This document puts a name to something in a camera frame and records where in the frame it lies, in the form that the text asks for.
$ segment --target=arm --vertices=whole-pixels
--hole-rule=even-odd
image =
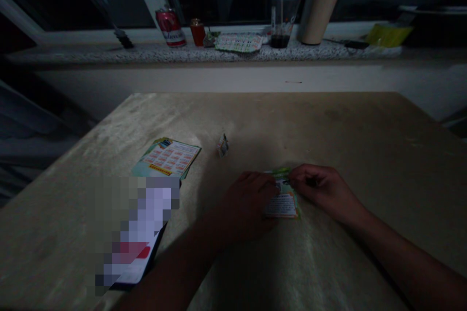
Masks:
[[[272,176],[243,173],[219,205],[204,215],[157,259],[154,269],[116,310],[185,310],[217,255],[228,246],[260,237],[276,221],[262,212],[278,189]]]
[[[306,184],[309,178],[316,180],[315,187]],[[297,192],[366,243],[417,310],[467,310],[467,279],[369,212],[336,170],[304,164],[290,180]]]

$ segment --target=window sill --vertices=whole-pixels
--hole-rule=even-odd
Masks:
[[[37,47],[7,55],[22,65],[69,65],[69,64],[129,64],[129,63],[206,63],[206,62],[274,62],[274,61],[325,61],[325,60],[372,60],[372,59],[463,59],[466,49],[407,49],[370,46],[365,50],[348,49],[342,44],[323,41],[318,46],[307,46],[291,40],[286,49],[273,49],[263,45],[251,54],[221,52],[198,48],[188,43],[181,48],[165,44],[138,44],[125,50],[118,44]]]

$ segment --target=yellow object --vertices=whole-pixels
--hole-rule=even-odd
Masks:
[[[397,47],[402,45],[412,30],[413,27],[400,26],[396,23],[375,24],[367,35],[366,42],[371,45]]]

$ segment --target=white wall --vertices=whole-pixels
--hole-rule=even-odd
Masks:
[[[397,91],[436,120],[467,105],[467,64],[442,60],[113,65],[37,74],[99,120],[133,92]]]

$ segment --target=table surface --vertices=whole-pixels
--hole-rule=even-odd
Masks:
[[[222,132],[230,152],[219,159]],[[134,94],[0,211],[0,307],[89,305],[92,184],[129,176],[162,136],[203,149],[161,251],[243,170],[314,163],[337,168],[377,216],[467,276],[467,147],[400,95]],[[301,220],[220,256],[190,309],[407,309],[339,224],[303,198],[299,207]],[[102,309],[119,296],[108,292]]]

